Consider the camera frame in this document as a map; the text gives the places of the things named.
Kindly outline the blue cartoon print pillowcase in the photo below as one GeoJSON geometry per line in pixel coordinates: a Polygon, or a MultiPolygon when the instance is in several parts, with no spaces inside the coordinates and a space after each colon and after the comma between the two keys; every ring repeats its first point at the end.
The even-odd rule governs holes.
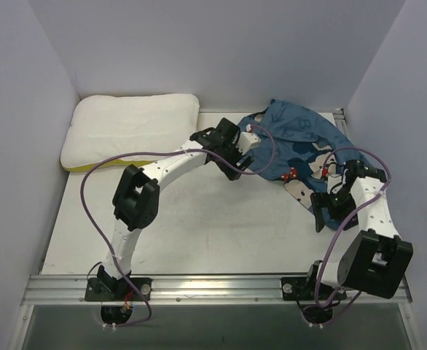
{"type": "Polygon", "coordinates": [[[273,99],[262,112],[245,116],[238,123],[261,128],[258,147],[247,153],[253,158],[249,169],[268,181],[282,181],[285,190],[309,212],[311,195],[327,191],[321,170],[332,176],[342,173],[349,160],[368,160],[332,122],[304,106],[273,99]]]}

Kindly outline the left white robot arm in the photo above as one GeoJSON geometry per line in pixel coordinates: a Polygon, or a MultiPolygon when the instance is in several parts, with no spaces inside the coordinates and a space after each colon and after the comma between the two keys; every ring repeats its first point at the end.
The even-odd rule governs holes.
{"type": "Polygon", "coordinates": [[[211,161],[234,181],[252,164],[252,157],[246,153],[260,142],[251,126],[241,131],[223,118],[215,128],[192,134],[173,155],[141,168],[128,166],[112,199],[115,226],[111,249],[97,274],[102,292],[112,300],[119,300],[127,293],[137,241],[142,230],[155,220],[160,193],[169,184],[211,161]]]}

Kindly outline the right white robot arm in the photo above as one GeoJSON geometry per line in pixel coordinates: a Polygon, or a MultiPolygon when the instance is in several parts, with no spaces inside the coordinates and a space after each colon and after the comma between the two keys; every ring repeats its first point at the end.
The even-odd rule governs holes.
{"type": "Polygon", "coordinates": [[[312,298],[327,298],[333,289],[353,289],[392,298],[413,256],[412,244],[403,241],[394,226],[385,196],[386,172],[360,160],[349,160],[326,192],[310,196],[316,231],[324,217],[358,233],[337,262],[315,261],[303,281],[312,298]]]}

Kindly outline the white pillow with yellow edge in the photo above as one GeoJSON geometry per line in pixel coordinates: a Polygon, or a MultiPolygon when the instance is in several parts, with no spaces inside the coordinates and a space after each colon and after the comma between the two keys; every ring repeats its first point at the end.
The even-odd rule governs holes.
{"type": "Polygon", "coordinates": [[[172,152],[196,130],[200,103],[192,94],[90,96],[78,103],[60,154],[70,172],[129,152],[172,152]]]}

